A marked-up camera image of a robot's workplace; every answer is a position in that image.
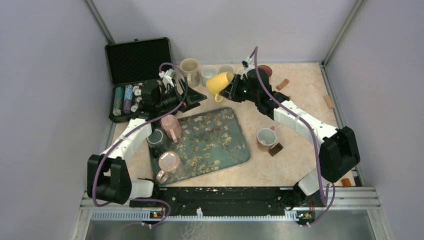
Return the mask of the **yellow upside-down mug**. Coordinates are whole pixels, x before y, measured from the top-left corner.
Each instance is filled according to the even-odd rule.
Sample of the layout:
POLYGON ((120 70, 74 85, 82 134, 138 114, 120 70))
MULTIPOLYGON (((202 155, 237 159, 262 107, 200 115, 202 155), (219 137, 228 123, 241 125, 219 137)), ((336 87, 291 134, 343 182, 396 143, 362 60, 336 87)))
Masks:
POLYGON ((230 85, 235 75, 230 72, 219 73, 206 81, 206 88, 214 96, 214 100, 220 103, 224 98, 219 97, 219 93, 230 85))

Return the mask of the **pink upside-down mug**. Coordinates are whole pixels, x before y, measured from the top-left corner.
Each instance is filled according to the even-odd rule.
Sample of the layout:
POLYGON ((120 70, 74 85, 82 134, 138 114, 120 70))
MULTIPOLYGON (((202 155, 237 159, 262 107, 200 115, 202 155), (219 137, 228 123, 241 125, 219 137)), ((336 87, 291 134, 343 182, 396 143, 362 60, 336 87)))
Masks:
POLYGON ((177 143, 178 138, 182 134, 182 127, 178 119, 173 114, 169 114, 160 120, 160 125, 167 137, 172 139, 174 143, 177 143))

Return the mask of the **lime green faceted mug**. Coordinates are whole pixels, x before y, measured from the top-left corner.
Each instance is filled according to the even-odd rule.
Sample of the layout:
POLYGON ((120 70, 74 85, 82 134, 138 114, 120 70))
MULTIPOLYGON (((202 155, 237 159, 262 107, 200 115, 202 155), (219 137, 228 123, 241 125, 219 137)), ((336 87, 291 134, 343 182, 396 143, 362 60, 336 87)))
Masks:
POLYGON ((237 75, 243 76, 246 73, 246 69, 241 67, 236 71, 237 75))

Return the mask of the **cream patterned mug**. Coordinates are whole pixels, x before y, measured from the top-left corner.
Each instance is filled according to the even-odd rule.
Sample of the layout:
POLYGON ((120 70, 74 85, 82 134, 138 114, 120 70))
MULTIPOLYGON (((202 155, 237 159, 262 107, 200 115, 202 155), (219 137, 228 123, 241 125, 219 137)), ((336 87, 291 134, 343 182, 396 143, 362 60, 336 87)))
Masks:
POLYGON ((180 63, 180 68, 187 78, 188 85, 195 88, 200 84, 199 63, 194 58, 186 58, 180 63))

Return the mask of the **light pink glass mug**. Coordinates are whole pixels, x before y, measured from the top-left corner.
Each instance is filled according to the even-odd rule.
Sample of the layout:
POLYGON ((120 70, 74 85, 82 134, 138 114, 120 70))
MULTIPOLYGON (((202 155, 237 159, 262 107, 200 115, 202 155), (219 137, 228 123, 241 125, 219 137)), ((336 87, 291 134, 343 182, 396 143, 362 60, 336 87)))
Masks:
POLYGON ((174 151, 164 152, 158 159, 160 171, 156 175, 156 180, 163 184, 169 178, 179 178, 185 171, 184 164, 179 155, 174 151))

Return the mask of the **white and blue mug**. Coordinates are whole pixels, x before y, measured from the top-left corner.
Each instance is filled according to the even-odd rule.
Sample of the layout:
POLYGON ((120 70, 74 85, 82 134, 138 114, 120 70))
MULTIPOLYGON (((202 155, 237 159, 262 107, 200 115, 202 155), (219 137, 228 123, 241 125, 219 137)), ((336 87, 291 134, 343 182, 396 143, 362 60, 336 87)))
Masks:
POLYGON ((218 74, 218 69, 213 65, 206 65, 201 69, 200 74, 202 85, 206 86, 207 81, 218 74))

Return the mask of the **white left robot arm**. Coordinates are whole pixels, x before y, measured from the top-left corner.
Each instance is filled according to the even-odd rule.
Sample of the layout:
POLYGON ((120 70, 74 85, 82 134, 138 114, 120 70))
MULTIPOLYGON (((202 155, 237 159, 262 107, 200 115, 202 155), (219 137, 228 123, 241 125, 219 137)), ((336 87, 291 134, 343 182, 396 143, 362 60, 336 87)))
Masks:
POLYGON ((133 181, 130 177, 127 161, 133 158, 140 145, 153 132, 152 124, 178 111, 192 109, 199 103, 188 103, 192 88, 184 77, 179 80, 183 90, 179 94, 176 87, 171 91, 176 94, 176 102, 171 104, 168 111, 156 111, 148 116, 133 117, 125 131, 115 142, 100 155, 93 154, 87 161, 87 195, 94 206, 104 207, 108 204, 124 204, 128 200, 141 198, 149 207, 160 202, 160 193, 154 188, 147 187, 147 180, 133 181))

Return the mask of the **terracotta upside-down mug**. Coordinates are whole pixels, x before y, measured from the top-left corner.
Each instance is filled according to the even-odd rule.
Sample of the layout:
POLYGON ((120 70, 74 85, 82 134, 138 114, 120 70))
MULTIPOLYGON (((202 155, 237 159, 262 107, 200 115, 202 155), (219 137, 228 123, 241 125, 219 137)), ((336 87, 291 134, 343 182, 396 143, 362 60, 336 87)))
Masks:
POLYGON ((260 151, 267 152, 276 144, 277 139, 275 126, 262 128, 256 135, 256 146, 260 151))

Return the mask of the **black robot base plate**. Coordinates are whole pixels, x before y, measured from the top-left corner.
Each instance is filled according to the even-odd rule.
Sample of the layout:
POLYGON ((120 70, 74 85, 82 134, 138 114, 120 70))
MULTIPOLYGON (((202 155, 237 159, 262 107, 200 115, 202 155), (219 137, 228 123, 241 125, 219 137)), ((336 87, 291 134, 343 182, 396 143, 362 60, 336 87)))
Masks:
POLYGON ((131 200, 131 208, 171 207, 171 216, 206 217, 282 216, 296 207, 323 207, 320 194, 306 196, 298 187, 155 187, 153 199, 131 200))

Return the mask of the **red-bottomed glass mug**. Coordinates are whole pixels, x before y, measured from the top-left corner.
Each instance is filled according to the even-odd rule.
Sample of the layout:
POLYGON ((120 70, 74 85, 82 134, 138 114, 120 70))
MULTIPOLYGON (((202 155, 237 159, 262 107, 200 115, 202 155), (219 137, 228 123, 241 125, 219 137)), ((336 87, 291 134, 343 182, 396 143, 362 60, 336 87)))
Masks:
POLYGON ((270 81, 271 81, 271 79, 272 79, 272 75, 273 75, 273 70, 272 70, 272 68, 271 68, 270 66, 268 66, 268 65, 264 65, 264 64, 259 65, 259 66, 258 66, 258 68, 259 68, 259 69, 264 70, 264 72, 265 72, 265 73, 267 74, 267 76, 268 76, 268 81, 270 82, 270 81))

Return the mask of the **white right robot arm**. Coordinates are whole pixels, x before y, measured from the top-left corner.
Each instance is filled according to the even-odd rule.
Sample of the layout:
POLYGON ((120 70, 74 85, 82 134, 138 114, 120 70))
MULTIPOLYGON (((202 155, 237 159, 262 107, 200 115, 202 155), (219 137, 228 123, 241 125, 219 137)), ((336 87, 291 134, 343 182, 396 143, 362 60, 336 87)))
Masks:
POLYGON ((297 183, 299 189, 293 192, 297 205, 307 206, 316 192, 322 199, 327 197, 328 190, 323 187, 340 180, 360 162, 351 128, 328 125, 300 109, 288 96, 272 89, 263 69, 251 69, 243 75, 224 72, 217 78, 207 83, 216 102, 253 102, 261 114, 290 127, 312 143, 316 167, 297 183))

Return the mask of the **light green mug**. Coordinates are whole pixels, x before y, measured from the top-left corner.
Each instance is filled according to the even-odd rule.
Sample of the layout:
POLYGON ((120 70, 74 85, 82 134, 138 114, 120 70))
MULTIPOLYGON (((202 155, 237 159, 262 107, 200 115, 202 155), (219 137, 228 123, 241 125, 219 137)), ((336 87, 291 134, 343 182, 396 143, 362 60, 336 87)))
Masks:
POLYGON ((219 69, 218 69, 219 73, 230 73, 230 74, 234 74, 235 70, 234 67, 228 64, 222 65, 219 69))

